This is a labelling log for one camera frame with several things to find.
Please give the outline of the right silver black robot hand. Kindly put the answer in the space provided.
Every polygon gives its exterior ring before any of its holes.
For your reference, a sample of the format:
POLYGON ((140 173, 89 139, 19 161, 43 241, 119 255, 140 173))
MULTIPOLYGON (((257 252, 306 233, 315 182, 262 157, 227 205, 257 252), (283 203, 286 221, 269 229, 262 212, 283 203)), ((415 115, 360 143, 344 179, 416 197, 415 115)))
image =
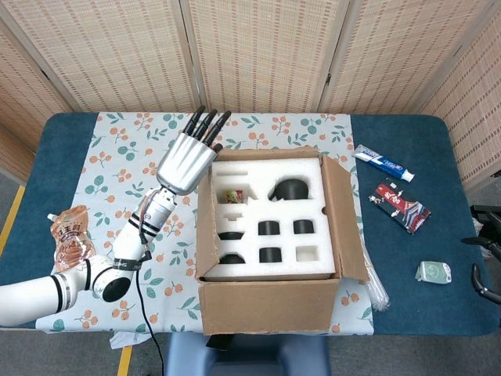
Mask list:
MULTIPOLYGON (((500 245, 499 243, 489 240, 485 237, 467 237, 461 240, 464 244, 479 245, 486 248, 492 255, 500 261, 500 245)), ((500 305, 500 294, 495 293, 493 290, 488 289, 482 282, 480 266, 474 263, 471 267, 470 273, 471 283, 474 290, 479 296, 500 305)))

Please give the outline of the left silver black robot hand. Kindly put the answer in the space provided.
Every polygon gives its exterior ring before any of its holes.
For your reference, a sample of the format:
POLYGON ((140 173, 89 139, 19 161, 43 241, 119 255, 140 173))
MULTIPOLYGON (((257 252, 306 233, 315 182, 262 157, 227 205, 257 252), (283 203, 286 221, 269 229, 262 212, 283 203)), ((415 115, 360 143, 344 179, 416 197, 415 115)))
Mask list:
POLYGON ((159 184, 178 196, 195 190, 223 149, 215 139, 232 113, 226 111, 215 119, 216 110, 206 116, 203 112, 203 106, 196 110, 157 167, 159 184))

